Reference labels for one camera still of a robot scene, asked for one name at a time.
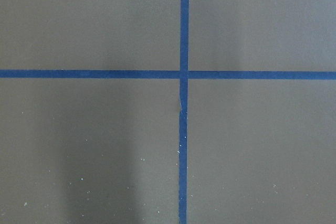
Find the blue tape strip crosswise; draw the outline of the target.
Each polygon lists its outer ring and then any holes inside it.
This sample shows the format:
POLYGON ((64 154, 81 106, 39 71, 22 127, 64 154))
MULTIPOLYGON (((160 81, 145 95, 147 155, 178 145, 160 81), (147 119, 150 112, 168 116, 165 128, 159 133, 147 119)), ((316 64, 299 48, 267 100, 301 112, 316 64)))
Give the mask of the blue tape strip crosswise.
POLYGON ((2 78, 335 80, 334 71, 1 70, 2 78))

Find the blue tape strip lengthwise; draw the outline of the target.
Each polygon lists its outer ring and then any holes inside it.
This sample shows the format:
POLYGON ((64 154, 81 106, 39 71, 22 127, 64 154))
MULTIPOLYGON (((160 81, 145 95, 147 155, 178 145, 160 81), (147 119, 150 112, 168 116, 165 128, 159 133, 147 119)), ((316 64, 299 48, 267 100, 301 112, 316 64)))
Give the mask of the blue tape strip lengthwise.
POLYGON ((189 0, 180 4, 179 223, 187 223, 187 114, 189 0))

